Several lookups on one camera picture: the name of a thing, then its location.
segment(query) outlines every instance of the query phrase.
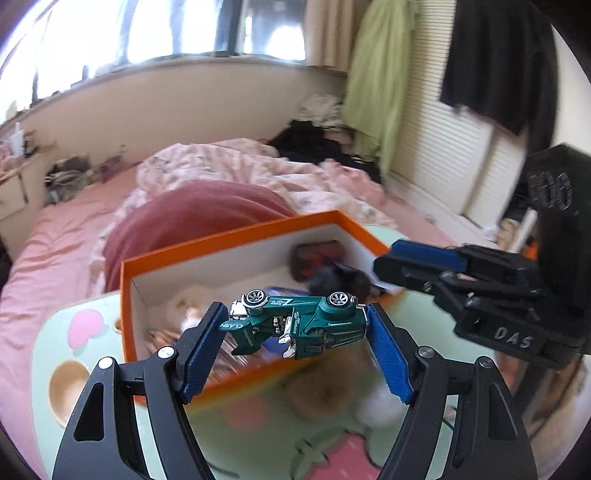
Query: curtain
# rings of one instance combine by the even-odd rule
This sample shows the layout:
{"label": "curtain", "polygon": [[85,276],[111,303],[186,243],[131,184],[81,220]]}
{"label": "curtain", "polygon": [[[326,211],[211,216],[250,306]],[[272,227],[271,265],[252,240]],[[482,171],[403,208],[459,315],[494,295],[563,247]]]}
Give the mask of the curtain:
{"label": "curtain", "polygon": [[356,152],[389,172],[402,120],[416,0],[374,0],[359,29],[343,120]]}
{"label": "curtain", "polygon": [[306,65],[348,72],[359,19],[371,0],[307,0]]}

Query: table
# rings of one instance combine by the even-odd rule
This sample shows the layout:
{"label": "table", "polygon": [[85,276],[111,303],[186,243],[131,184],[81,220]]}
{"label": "table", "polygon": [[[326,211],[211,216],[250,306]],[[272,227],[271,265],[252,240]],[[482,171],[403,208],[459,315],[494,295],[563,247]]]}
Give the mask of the table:
{"label": "table", "polygon": [[[368,227],[387,244],[402,238],[398,232]],[[75,318],[96,312],[102,327],[81,340],[68,332]],[[431,345],[443,356],[473,362],[492,351],[455,337],[453,319],[421,293],[407,292],[388,309],[393,322],[406,328],[419,345]],[[33,347],[31,398],[33,421],[43,465],[51,477],[63,428],[52,414],[48,399],[48,380],[55,368],[75,359],[92,370],[105,355],[122,362],[121,338],[113,328],[119,317],[119,293],[65,308],[50,318],[40,330]],[[150,420],[144,407],[136,406],[139,435],[150,476],[164,480]],[[351,411],[317,422],[296,416],[277,386],[258,391],[214,409],[187,410],[199,445],[217,480],[333,480],[351,478],[373,480],[379,473],[400,429],[400,423],[383,429],[361,425]],[[452,432],[443,425],[428,478],[438,478],[451,442]]]}

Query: pillow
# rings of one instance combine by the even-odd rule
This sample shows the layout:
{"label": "pillow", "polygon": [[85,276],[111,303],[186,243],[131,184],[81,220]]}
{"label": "pillow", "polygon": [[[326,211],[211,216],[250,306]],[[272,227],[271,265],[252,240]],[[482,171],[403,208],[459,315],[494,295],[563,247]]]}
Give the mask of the pillow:
{"label": "pillow", "polygon": [[208,235],[295,216],[276,193],[256,185],[196,180],[143,205],[109,235],[105,291],[119,288],[127,258]]}

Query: window sill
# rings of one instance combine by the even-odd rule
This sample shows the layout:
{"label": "window sill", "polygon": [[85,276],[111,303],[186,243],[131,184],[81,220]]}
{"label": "window sill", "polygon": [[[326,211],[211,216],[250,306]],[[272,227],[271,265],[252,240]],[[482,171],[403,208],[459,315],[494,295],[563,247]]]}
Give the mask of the window sill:
{"label": "window sill", "polygon": [[56,93],[55,95],[49,96],[44,98],[43,100],[39,101],[36,105],[32,108],[29,108],[23,111],[20,115],[7,120],[2,125],[0,125],[0,138],[6,138],[7,135],[13,133],[12,128],[17,122],[21,122],[23,119],[28,117],[34,112],[37,112],[39,109],[58,101],[69,95],[75,95],[77,92],[82,91],[83,89],[92,87],[94,85],[98,85],[101,82],[110,82],[112,80],[116,80],[122,76],[126,75],[133,75],[137,73],[147,72],[149,70],[155,69],[164,69],[169,67],[177,67],[183,65],[191,65],[191,64],[205,64],[205,63],[231,63],[231,64],[247,64],[247,65],[267,65],[267,66],[278,66],[283,68],[296,68],[296,69],[309,69],[309,70],[322,70],[328,75],[337,76],[337,77],[345,77],[346,75],[341,72],[331,72],[330,70],[320,69],[318,67],[311,67],[305,65],[302,61],[289,61],[289,60],[281,60],[276,59],[273,57],[267,57],[262,55],[241,55],[236,57],[215,57],[210,55],[185,55],[180,57],[160,57],[157,59],[146,60],[142,63],[137,64],[126,64],[121,67],[117,67],[114,70],[102,74],[98,77],[94,77],[88,80],[81,80],[80,82],[75,83],[70,89],[65,90],[64,92]]}

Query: cardboard box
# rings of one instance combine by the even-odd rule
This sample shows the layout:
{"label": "cardboard box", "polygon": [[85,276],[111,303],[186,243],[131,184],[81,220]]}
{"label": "cardboard box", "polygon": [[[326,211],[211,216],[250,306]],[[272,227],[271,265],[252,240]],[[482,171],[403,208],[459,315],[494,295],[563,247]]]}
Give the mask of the cardboard box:
{"label": "cardboard box", "polygon": [[[215,300],[229,307],[253,288],[275,285],[305,289],[290,277],[288,259],[292,248],[301,243],[333,239],[345,246],[345,264],[366,272],[379,284],[372,263],[388,247],[338,211],[260,223],[126,260],[121,269],[125,360],[149,356],[144,337],[148,327],[172,327],[159,324],[157,306],[180,290],[196,284],[214,289]],[[228,382],[207,387],[193,402],[218,400],[306,364],[280,359],[255,372],[241,372]]]}

